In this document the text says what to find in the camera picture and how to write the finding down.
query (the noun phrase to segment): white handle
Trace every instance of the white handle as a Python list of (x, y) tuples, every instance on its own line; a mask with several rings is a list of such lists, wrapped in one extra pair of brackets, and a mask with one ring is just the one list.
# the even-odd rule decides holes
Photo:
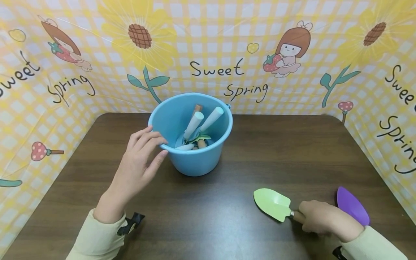
[(204, 132), (208, 127), (210, 127), (215, 121), (217, 121), (220, 116), (224, 114), (224, 110), (220, 108), (219, 106), (212, 111), (211, 115), (208, 116), (208, 118), (205, 120), (205, 122), (202, 124), (200, 131)]
[(191, 134), (199, 126), (202, 119), (204, 119), (204, 114), (202, 114), (201, 112), (195, 112), (195, 114), (193, 114), (191, 121), (189, 121), (188, 127), (186, 128), (185, 133), (183, 134), (183, 138), (185, 140), (188, 140)]
[(185, 144), (180, 147), (176, 147), (176, 149), (182, 150), (182, 151), (189, 151), (189, 150), (192, 150), (194, 147), (195, 147), (195, 144)]

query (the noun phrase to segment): hand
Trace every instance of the hand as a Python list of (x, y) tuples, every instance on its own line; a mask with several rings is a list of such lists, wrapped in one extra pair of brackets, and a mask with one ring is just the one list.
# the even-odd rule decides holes
[(303, 201), (299, 211), (306, 217), (302, 226), (305, 232), (333, 233), (341, 241), (349, 242), (364, 231), (364, 227), (353, 217), (326, 202)]
[(284, 64), (283, 64), (282, 59), (276, 63), (276, 67), (283, 67), (283, 66), (284, 66)]
[(146, 165), (153, 150), (167, 144), (159, 132), (150, 132), (152, 126), (130, 136), (127, 150), (108, 190), (101, 196), (94, 217), (101, 223), (114, 223), (120, 220), (125, 205), (137, 195), (156, 174), (168, 151), (163, 150)]

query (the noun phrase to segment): plastic bucket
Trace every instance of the plastic bucket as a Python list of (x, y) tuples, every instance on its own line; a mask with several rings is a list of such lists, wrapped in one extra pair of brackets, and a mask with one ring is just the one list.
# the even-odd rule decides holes
[[(214, 143), (200, 150), (175, 149), (176, 140), (188, 126), (196, 104), (203, 106), (201, 112), (205, 116), (204, 120), (217, 106), (224, 110), (224, 114), (206, 130), (212, 138), (210, 141)], [(153, 131), (159, 131), (168, 141), (168, 144), (162, 144), (161, 148), (169, 151), (169, 158), (179, 172), (188, 176), (201, 176), (217, 166), (224, 141), (233, 127), (233, 115), (230, 105), (215, 97), (200, 93), (186, 93), (160, 103), (150, 115), (149, 125), (153, 125)]]

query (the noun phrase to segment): purple trowel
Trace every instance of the purple trowel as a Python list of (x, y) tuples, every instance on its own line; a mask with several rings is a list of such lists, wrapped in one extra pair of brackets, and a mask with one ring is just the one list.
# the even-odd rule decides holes
[(338, 207), (355, 218), (361, 225), (367, 226), (370, 224), (370, 217), (368, 216), (367, 211), (358, 199), (346, 188), (338, 188), (336, 200)]

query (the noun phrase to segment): wooden table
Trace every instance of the wooden table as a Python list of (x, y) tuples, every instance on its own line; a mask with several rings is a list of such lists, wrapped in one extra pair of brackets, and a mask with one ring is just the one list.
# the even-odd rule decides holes
[[(131, 133), (148, 114), (97, 119), (4, 260), (65, 259), (84, 219), (110, 185)], [(218, 166), (187, 177), (165, 160), (152, 183), (128, 206), (146, 215), (118, 259), (332, 259), (334, 245), (278, 223), (255, 205), (253, 191), (270, 188), (297, 207), (302, 200), (334, 204), (338, 186), (363, 203), (371, 225), (416, 258), (416, 227), (348, 131), (329, 116), (235, 115)]]

